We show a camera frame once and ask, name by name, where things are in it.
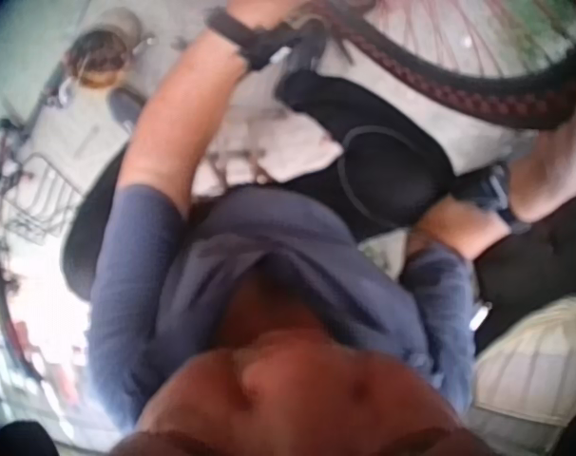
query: man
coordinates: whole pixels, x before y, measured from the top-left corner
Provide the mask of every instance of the man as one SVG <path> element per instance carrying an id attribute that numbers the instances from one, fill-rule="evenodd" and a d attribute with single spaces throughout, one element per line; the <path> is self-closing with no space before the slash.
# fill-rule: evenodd
<path id="1" fill-rule="evenodd" d="M 272 29 L 303 3 L 233 0 L 228 13 Z M 576 196 L 576 118 L 509 170 L 471 176 L 507 181 L 501 212 L 469 202 L 471 182 L 435 204 L 400 284 L 334 212 L 277 188 L 233 191 L 182 247 L 196 168 L 248 64 L 206 31 L 125 155 L 89 335 L 101 399 L 135 428 L 112 454 L 487 454 L 459 421 L 474 353 L 468 261 Z"/>

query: sleeve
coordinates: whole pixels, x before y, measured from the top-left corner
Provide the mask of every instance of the sleeve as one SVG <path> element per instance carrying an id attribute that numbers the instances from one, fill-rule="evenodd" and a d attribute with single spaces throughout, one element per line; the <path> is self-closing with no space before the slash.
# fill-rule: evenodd
<path id="1" fill-rule="evenodd" d="M 88 351 L 92 386 L 123 429 L 135 425 L 163 383 L 147 344 L 183 229 L 176 207 L 150 187 L 127 187 L 113 201 L 92 290 Z"/>
<path id="2" fill-rule="evenodd" d="M 470 407 L 475 353 L 470 267 L 449 248 L 433 243 L 407 262 L 401 281 L 423 320 L 436 386 L 463 413 Z"/>

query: blue long-sleeve shirt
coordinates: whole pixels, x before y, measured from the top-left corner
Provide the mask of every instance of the blue long-sleeve shirt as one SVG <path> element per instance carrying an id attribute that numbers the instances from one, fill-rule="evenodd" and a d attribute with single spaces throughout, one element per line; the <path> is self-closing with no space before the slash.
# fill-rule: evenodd
<path id="1" fill-rule="evenodd" d="M 473 297 L 458 255 L 433 245 L 407 263 L 398 284 L 357 250 L 330 209 L 278 189 L 232 192 L 185 240 L 186 223 L 146 186 L 120 191 L 113 204 L 92 292 L 89 365 L 121 428 L 132 428 L 160 386 L 210 348 L 233 290 L 255 265 L 301 293 L 339 343 L 394 356 L 457 411 L 469 406 Z"/>

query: white floor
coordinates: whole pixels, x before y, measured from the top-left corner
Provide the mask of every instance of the white floor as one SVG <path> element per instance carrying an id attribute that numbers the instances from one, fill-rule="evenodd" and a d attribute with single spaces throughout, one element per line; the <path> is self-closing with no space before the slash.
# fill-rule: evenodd
<path id="1" fill-rule="evenodd" d="M 195 39 L 202 30 L 205 12 L 223 2 L 92 0 L 83 23 L 76 24 L 86 3 L 86 0 L 10 0 L 0 10 L 0 117 L 4 106 L 10 105 L 26 118 L 76 33 L 114 6 L 133 10 L 142 20 L 144 30 L 157 36 L 157 44 L 144 52 L 128 75 L 132 86 L 144 95 L 152 94 L 179 56 L 171 47 L 173 40 L 177 36 L 187 41 Z M 457 172 L 512 151 L 518 136 L 514 132 L 434 104 L 400 84 L 354 48 L 350 50 L 356 65 L 349 66 L 333 48 L 325 59 L 323 72 L 356 81 L 402 109 L 441 142 Z M 259 144 L 267 151 L 263 164 L 274 177 L 284 180 L 322 167 L 340 148 L 325 142 L 324 132 L 311 120 L 284 112 L 273 101 L 271 92 L 277 78 L 278 68 L 271 67 L 242 83 L 215 147 L 242 148 L 248 141 L 248 127 L 254 128 Z M 44 154 L 85 192 L 126 139 L 126 133 L 110 118 L 106 94 L 80 89 L 68 109 L 48 109 L 43 113 L 23 153 Z M 231 169 L 232 181 L 248 180 L 244 166 Z M 209 170 L 203 168 L 196 192 L 204 193 L 214 185 Z M 399 255 L 402 238 L 397 234 L 382 242 L 392 255 L 393 273 L 399 268 L 395 256 Z M 9 236 L 9 242 L 10 267 L 24 278 L 20 294 L 10 304 L 15 318 L 29 324 L 31 342 L 51 352 L 51 348 L 56 350 L 58 346 L 83 345 L 88 308 L 64 285 L 59 269 L 62 237 L 48 237 L 43 246 L 14 236 Z"/>

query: concrete ground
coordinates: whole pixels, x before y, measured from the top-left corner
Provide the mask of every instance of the concrete ground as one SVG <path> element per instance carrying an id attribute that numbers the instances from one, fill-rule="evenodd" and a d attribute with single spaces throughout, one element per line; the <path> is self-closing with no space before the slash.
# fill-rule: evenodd
<path id="1" fill-rule="evenodd" d="M 179 57 L 172 47 L 177 37 L 186 42 L 195 39 L 202 30 L 206 12 L 222 3 L 221 0 L 8 0 L 0 9 L 0 117 L 9 107 L 27 118 L 43 84 L 75 36 L 94 24 L 103 11 L 115 6 L 134 11 L 143 22 L 144 31 L 157 37 L 156 44 L 134 62 L 127 76 L 131 86 L 145 96 L 151 95 Z M 403 110 L 445 147 L 457 172 L 507 155 L 515 140 L 522 140 L 522 135 L 430 102 L 356 49 L 350 47 L 350 51 L 355 65 L 347 64 L 333 47 L 324 60 L 322 72 L 358 82 Z M 262 164 L 276 179 L 285 180 L 324 166 L 340 152 L 340 147 L 324 141 L 324 132 L 311 120 L 284 111 L 273 100 L 278 74 L 277 66 L 270 67 L 242 83 L 212 147 L 221 151 L 243 148 L 249 142 L 248 130 L 254 130 L 259 146 L 267 152 Z M 106 94 L 80 88 L 69 108 L 48 108 L 43 112 L 22 153 L 23 158 L 32 153 L 42 154 L 84 193 L 126 140 L 127 134 L 110 117 Z M 30 187 L 27 185 L 27 193 L 28 188 L 40 183 L 37 179 L 40 177 L 35 177 L 28 184 Z M 244 165 L 230 168 L 232 182 L 248 179 Z M 210 170 L 203 166 L 195 191 L 206 193 L 215 186 Z M 67 290 L 60 274 L 59 258 L 65 234 L 66 230 L 56 237 L 48 236 L 43 245 L 7 234 L 11 270 L 22 277 L 22 288 L 10 303 L 14 318 L 26 321 L 30 342 L 59 362 L 71 357 L 70 347 L 85 347 L 88 315 L 87 304 Z M 376 254 L 389 265 L 392 274 L 397 274 L 400 267 L 402 239 L 403 234 L 394 234 L 375 246 Z M 100 420 L 97 412 L 84 418 L 87 426 L 94 419 Z M 98 427 L 106 430 L 105 438 L 84 440 L 75 437 L 78 430 L 68 436 L 63 427 L 54 437 L 103 450 L 115 434 L 108 422 L 98 423 Z"/>

